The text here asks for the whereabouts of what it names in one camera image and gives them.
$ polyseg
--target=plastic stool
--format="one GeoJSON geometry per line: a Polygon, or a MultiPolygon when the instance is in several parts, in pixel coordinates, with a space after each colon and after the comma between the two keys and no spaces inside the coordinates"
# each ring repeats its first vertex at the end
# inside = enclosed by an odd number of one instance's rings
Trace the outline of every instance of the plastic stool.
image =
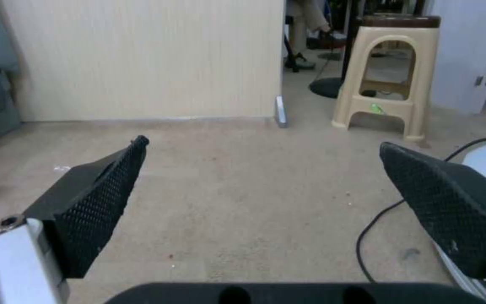
{"type": "Polygon", "coordinates": [[[332,125],[348,129],[351,116],[368,112],[396,116],[405,123],[407,141],[425,139],[428,96],[434,72],[440,17],[411,15],[374,15],[363,17],[355,39],[352,60],[339,93],[332,125]],[[372,49],[385,41],[403,41],[414,51],[406,83],[363,80],[367,58],[372,49]],[[405,100],[386,100],[362,96],[363,90],[388,90],[405,100]]]}

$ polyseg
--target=textured rubber pad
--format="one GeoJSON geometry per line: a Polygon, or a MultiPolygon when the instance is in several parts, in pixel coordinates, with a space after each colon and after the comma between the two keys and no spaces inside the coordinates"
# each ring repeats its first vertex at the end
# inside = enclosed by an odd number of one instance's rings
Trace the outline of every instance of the textured rubber pad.
{"type": "Polygon", "coordinates": [[[486,278],[486,178],[474,169],[383,143],[386,172],[427,233],[472,278],[486,278]]]}
{"type": "Polygon", "coordinates": [[[44,231],[66,278],[83,278],[110,240],[127,205],[149,140],[96,162],[70,169],[24,215],[43,221],[44,231]]]}

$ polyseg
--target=floor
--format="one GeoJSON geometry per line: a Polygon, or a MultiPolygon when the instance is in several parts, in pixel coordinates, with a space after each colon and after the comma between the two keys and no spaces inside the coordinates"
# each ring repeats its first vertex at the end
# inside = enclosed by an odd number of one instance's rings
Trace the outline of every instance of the floor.
{"type": "MultiPolygon", "coordinates": [[[[338,73],[330,62],[324,75],[338,73]]],[[[316,71],[285,73],[289,128],[270,119],[30,123],[0,139],[0,218],[21,212],[63,175],[143,134],[147,159],[112,240],[70,303],[102,302],[148,281],[364,281],[354,242],[399,194],[378,146],[396,142],[444,157],[486,136],[486,109],[435,109],[425,144],[397,122],[360,117],[330,125],[334,100],[307,90],[316,71]]],[[[363,245],[377,281],[452,284],[407,206],[363,245]]]]}

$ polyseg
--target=white wall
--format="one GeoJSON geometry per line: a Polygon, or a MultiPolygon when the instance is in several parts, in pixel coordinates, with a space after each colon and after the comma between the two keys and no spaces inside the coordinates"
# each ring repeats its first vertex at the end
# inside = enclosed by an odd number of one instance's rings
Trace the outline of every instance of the white wall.
{"type": "Polygon", "coordinates": [[[480,112],[486,87],[486,1],[431,0],[427,14],[442,17],[432,81],[432,103],[462,112],[480,112]]]}
{"type": "Polygon", "coordinates": [[[272,116],[284,0],[0,0],[26,121],[272,116]]]}

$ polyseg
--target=screw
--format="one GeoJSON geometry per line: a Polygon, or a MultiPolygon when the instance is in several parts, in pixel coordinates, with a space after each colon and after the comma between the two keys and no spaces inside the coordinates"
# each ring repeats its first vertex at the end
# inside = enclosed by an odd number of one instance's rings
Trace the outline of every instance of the screw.
{"type": "Polygon", "coordinates": [[[0,234],[11,231],[25,224],[25,217],[22,214],[13,214],[0,220],[0,234]]]}

